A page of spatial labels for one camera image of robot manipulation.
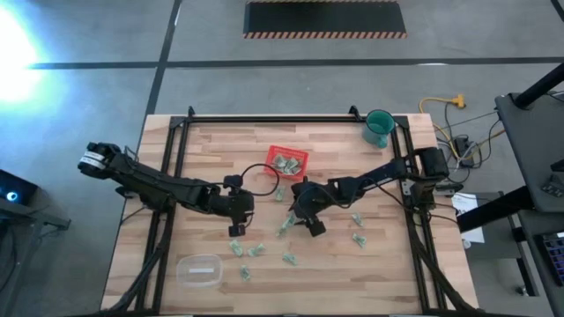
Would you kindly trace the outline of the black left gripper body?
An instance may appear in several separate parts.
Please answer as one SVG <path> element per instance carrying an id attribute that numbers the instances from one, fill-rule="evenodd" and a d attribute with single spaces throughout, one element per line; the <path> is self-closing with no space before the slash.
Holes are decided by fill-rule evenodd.
<path id="1" fill-rule="evenodd" d="M 238 175 L 224 177 L 223 188 L 228 188 L 228 195 L 218 195 L 214 198 L 216 215 L 230 217 L 235 225 L 244 225 L 254 210 L 254 197 L 242 188 L 243 178 Z"/>

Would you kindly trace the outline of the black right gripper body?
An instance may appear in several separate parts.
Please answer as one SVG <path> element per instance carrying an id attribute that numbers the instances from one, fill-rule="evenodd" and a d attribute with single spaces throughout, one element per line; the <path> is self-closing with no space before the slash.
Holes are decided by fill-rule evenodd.
<path id="1" fill-rule="evenodd" d="M 309 181 L 307 177 L 303 182 L 291 186 L 293 203 L 289 208 L 297 218 L 305 221 L 318 221 L 317 214 L 334 205 L 336 182 L 327 180 L 326 184 Z"/>

